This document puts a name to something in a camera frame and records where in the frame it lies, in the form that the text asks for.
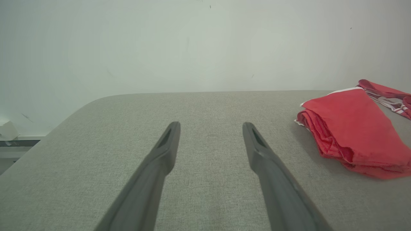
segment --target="red towel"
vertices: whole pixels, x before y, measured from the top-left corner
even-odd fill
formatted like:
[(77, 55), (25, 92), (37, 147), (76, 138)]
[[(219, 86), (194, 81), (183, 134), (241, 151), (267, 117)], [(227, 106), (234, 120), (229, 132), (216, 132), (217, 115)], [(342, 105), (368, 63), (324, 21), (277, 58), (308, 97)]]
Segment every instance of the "red towel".
[(312, 99), (297, 121), (307, 127), (320, 155), (350, 171), (381, 179), (411, 175), (411, 150), (391, 121), (361, 88)]
[(411, 120), (411, 94), (365, 79), (361, 79), (358, 83), (358, 86), (362, 87), (372, 100)]

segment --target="red cloth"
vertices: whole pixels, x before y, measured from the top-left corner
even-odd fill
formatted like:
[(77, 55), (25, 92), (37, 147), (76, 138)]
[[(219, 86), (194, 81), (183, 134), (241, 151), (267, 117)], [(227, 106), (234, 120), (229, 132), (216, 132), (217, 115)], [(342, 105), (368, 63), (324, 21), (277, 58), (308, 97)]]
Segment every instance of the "red cloth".
[(297, 121), (309, 128), (322, 157), (381, 179), (411, 175), (410, 148), (364, 90), (332, 93), (302, 106)]
[(358, 83), (358, 86), (362, 87), (371, 99), (411, 120), (411, 94), (365, 79), (361, 79)]

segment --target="white object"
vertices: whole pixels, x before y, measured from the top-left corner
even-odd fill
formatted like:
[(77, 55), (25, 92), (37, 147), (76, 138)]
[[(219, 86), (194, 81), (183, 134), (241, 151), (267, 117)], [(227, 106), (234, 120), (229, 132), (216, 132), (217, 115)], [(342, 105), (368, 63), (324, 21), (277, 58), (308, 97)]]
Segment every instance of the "white object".
[(18, 136), (17, 130), (9, 120), (0, 120), (0, 141), (10, 141)]

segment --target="gray fabric surface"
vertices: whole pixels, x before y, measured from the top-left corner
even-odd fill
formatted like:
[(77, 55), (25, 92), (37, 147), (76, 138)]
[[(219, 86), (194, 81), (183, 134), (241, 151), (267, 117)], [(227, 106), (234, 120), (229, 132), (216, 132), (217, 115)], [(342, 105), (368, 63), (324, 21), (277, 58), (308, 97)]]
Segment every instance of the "gray fabric surface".
[[(0, 176), (0, 230), (93, 230), (166, 126), (181, 138), (156, 230), (270, 230), (242, 123), (252, 122), (339, 230), (411, 230), (411, 178), (347, 171), (293, 120), (327, 91), (134, 94), (94, 101)], [(382, 108), (403, 141), (411, 121)]]

